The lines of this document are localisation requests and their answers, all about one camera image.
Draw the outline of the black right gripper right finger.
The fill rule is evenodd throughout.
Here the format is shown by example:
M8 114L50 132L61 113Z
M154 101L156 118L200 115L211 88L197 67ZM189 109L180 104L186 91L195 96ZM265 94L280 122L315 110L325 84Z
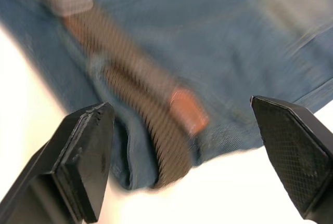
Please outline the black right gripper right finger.
M253 96L251 107L268 158L300 216L332 223L332 132L294 103Z

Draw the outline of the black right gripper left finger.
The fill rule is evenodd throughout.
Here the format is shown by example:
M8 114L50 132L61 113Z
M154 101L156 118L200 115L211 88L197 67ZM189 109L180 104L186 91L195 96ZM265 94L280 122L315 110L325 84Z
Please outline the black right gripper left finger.
M96 223L109 176L113 124L108 103L66 116L1 201L1 223Z

